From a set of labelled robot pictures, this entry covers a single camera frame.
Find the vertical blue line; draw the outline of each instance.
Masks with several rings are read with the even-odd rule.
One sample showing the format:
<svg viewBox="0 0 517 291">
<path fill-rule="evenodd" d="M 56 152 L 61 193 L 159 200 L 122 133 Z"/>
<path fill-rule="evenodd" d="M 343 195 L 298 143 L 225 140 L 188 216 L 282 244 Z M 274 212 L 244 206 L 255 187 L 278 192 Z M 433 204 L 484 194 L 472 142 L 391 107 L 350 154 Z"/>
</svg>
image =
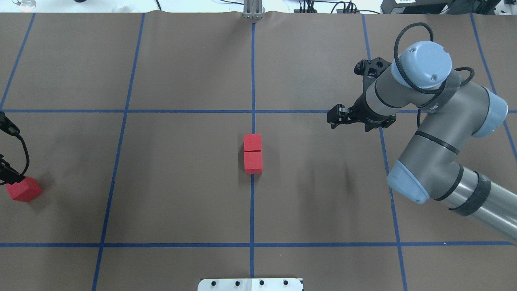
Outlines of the vertical blue line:
<svg viewBox="0 0 517 291">
<path fill-rule="evenodd" d="M 478 44 L 478 50 L 479 50 L 479 54 L 481 55 L 481 60 L 483 61 L 483 65 L 485 67 L 486 75 L 488 76 L 488 80 L 490 81 L 490 87 L 492 87 L 492 91 L 494 92 L 494 94 L 497 95 L 497 91 L 495 89 L 495 85 L 494 85 L 494 82 L 492 80 L 492 75 L 490 74 L 490 70 L 488 69 L 488 64 L 486 63 L 486 59 L 484 57 L 483 48 L 481 47 L 481 42 L 479 41 L 478 30 L 477 30 L 477 27 L 476 27 L 476 21 L 474 20 L 474 14 L 473 13 L 470 14 L 470 21 L 472 23 L 472 28 L 474 30 L 474 36 L 476 37 L 476 42 Z M 503 122 L 503 124 L 505 126 L 506 135 L 508 136 L 508 141 L 510 142 L 510 146 L 512 148 L 513 157 L 515 158 L 515 161 L 517 162 L 517 151 L 515 150 L 515 144 L 513 143 L 512 134 L 510 133 L 510 129 L 508 128 L 508 123 L 505 120 Z"/>
<path fill-rule="evenodd" d="M 14 66 L 12 67 L 11 75 L 9 76 L 9 80 L 7 81 L 4 96 L 2 96 L 2 101 L 0 101 L 0 110 L 4 107 L 5 99 L 7 98 L 7 93 L 9 93 L 9 87 L 11 87 L 11 82 L 14 77 L 14 73 L 16 72 L 16 68 L 18 67 L 18 62 L 20 61 L 23 49 L 25 48 L 25 44 L 27 43 L 27 38 L 29 37 L 29 33 L 31 32 L 32 24 L 34 23 L 35 17 L 36 14 L 33 13 L 31 21 L 29 22 L 29 26 L 27 27 L 27 31 L 25 32 L 25 37 L 23 38 L 22 45 L 20 46 L 20 50 L 18 51 L 18 56 L 16 57 L 16 61 L 14 62 Z"/>
<path fill-rule="evenodd" d="M 362 29 L 364 31 L 364 42 L 366 43 L 366 52 L 368 54 L 368 59 L 371 60 L 370 44 L 368 43 L 368 29 L 366 26 L 366 18 L 364 17 L 364 14 L 362 14 L 361 17 L 362 17 Z M 383 132 L 383 129 L 380 127 L 379 127 L 379 134 L 381 137 L 381 147 L 383 150 L 384 168 L 385 168 L 386 174 L 389 174 L 388 155 L 386 154 L 386 144 L 384 143 L 384 132 Z M 404 288 L 404 291 L 407 291 L 406 269 L 404 267 L 404 257 L 402 255 L 402 246 L 400 243 L 399 223 L 397 221 L 397 211 L 395 209 L 395 199 L 393 198 L 392 189 L 389 190 L 389 194 L 390 194 L 390 200 L 391 200 L 391 216 L 393 219 L 393 227 L 395 228 L 395 238 L 397 240 L 397 251 L 399 253 L 399 265 L 400 265 L 400 275 L 402 277 L 402 286 Z"/>
<path fill-rule="evenodd" d="M 255 134 L 255 22 L 251 24 L 251 133 Z M 255 276 L 255 174 L 251 175 L 250 186 L 250 278 Z"/>
<path fill-rule="evenodd" d="M 99 253 L 97 254 L 97 263 L 95 265 L 95 274 L 94 274 L 94 280 L 93 280 L 93 284 L 92 284 L 92 291 L 95 291 L 97 289 L 97 280 L 99 279 L 99 270 L 100 270 L 100 264 L 102 261 L 102 252 L 104 250 L 104 241 L 106 239 L 106 230 L 108 229 L 108 219 L 110 217 L 111 201 L 113 199 L 113 191 L 115 189 L 115 178 L 117 176 L 118 161 L 120 159 L 122 141 L 124 140 L 124 132 L 126 130 L 126 121 L 127 121 L 128 110 L 129 110 L 129 102 L 131 101 L 131 90 L 133 89 L 133 79 L 134 79 L 134 73 L 136 71 L 136 62 L 138 61 L 138 52 L 140 50 L 140 41 L 142 39 L 142 30 L 144 28 L 144 20 L 145 20 L 145 13 L 142 13 L 142 19 L 140 21 L 140 30 L 138 32 L 138 40 L 136 41 L 136 49 L 135 49 L 134 59 L 133 59 L 133 68 L 131 70 L 131 79 L 129 80 L 129 87 L 128 87 L 128 94 L 127 94 L 127 98 L 126 98 L 126 107 L 125 107 L 125 111 L 124 111 L 124 118 L 122 119 L 122 126 L 120 128 L 120 136 L 118 138 L 117 154 L 115 156 L 115 165 L 113 166 L 113 175 L 111 177 L 110 193 L 108 196 L 108 203 L 106 205 L 106 213 L 104 215 L 104 223 L 102 226 L 102 235 L 101 235 L 101 239 L 100 239 Z"/>
</svg>

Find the red block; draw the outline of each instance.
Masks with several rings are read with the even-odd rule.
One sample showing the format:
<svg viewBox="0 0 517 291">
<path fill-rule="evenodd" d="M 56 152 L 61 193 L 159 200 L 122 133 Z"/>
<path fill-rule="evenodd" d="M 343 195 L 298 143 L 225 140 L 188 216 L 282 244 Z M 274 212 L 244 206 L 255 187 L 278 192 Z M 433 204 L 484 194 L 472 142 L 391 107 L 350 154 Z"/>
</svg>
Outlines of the red block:
<svg viewBox="0 0 517 291">
<path fill-rule="evenodd" d="M 29 202 L 41 193 L 41 188 L 36 179 L 25 177 L 20 183 L 5 184 L 5 189 L 13 200 Z"/>
<path fill-rule="evenodd" d="M 261 174 L 262 168 L 262 152 L 244 153 L 244 172 L 246 174 Z"/>
<path fill-rule="evenodd" d="M 244 152 L 259 152 L 262 150 L 262 135 L 244 135 Z"/>
</svg>

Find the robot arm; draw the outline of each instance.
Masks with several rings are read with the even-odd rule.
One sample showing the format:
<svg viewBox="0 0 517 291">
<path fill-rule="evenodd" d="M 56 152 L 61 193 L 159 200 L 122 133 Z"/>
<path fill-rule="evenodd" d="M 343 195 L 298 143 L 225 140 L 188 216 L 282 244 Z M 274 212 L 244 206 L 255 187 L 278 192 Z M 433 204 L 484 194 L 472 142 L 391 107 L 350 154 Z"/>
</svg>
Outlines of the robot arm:
<svg viewBox="0 0 517 291">
<path fill-rule="evenodd" d="M 405 28 L 396 46 L 408 28 L 422 24 Z M 363 94 L 348 109 L 331 109 L 328 123 L 335 128 L 362 122 L 366 131 L 386 128 L 397 111 L 416 105 L 428 115 L 388 175 L 389 186 L 416 203 L 440 201 L 517 242 L 517 195 L 455 162 L 470 136 L 487 136 L 503 123 L 506 102 L 470 82 L 472 75 L 465 80 L 452 70 L 449 54 L 435 42 L 411 45 L 396 63 L 361 61 L 355 71 L 364 74 Z"/>
</svg>

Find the white bracket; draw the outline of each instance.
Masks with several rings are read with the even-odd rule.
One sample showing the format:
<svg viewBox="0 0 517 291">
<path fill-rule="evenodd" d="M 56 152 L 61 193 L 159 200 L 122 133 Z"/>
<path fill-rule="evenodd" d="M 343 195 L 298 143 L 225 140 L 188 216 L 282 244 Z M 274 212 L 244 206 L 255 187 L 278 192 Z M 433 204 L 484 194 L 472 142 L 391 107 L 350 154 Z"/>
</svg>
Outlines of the white bracket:
<svg viewBox="0 0 517 291">
<path fill-rule="evenodd" d="M 262 0 L 244 0 L 244 18 L 261 19 L 264 16 Z"/>
<path fill-rule="evenodd" d="M 204 279 L 197 291 L 303 291 L 303 279 Z"/>
</svg>

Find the light blue cap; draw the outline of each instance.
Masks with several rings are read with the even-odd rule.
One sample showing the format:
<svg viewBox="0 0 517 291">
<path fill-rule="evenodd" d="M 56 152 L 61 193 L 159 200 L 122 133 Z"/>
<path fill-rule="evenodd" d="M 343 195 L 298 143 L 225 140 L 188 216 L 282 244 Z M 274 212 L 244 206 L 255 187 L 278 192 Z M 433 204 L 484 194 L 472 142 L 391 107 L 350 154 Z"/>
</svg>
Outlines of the light blue cap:
<svg viewBox="0 0 517 291">
<path fill-rule="evenodd" d="M 484 137 L 494 132 L 496 128 L 501 126 L 508 114 L 508 104 L 506 104 L 506 101 L 490 92 L 486 87 L 483 88 L 488 92 L 488 113 L 483 125 L 472 135 L 475 137 Z"/>
<path fill-rule="evenodd" d="M 406 196 L 413 202 L 423 204 L 429 199 L 429 194 L 422 184 L 399 160 L 395 162 L 387 181 L 393 190 Z"/>
<path fill-rule="evenodd" d="M 399 55 L 404 72 L 417 87 L 429 89 L 440 85 L 452 70 L 451 56 L 444 47 L 432 41 L 419 41 Z M 402 85 L 410 86 L 400 75 L 397 65 L 390 66 L 391 74 Z"/>
</svg>

